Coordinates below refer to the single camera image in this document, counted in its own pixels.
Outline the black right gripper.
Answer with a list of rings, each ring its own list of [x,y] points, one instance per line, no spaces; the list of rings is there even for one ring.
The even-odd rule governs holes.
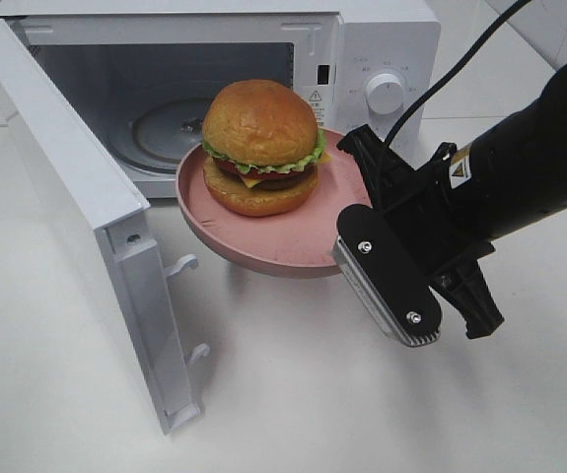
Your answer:
[[[336,144],[353,157],[373,207],[383,216],[434,288],[462,316],[468,339],[490,336],[504,322],[478,259],[493,245],[463,230],[450,216],[445,185],[457,145],[444,142],[421,168],[414,169],[369,125],[347,133]]]

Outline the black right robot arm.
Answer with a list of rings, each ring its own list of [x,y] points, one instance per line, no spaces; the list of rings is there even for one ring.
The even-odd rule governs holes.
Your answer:
[[[488,336],[504,318],[479,260],[567,209],[567,65],[526,108],[463,147],[442,143],[420,168],[368,126],[337,147],[371,201],[339,213],[334,259],[380,329],[408,347],[433,343],[447,301],[468,338]]]

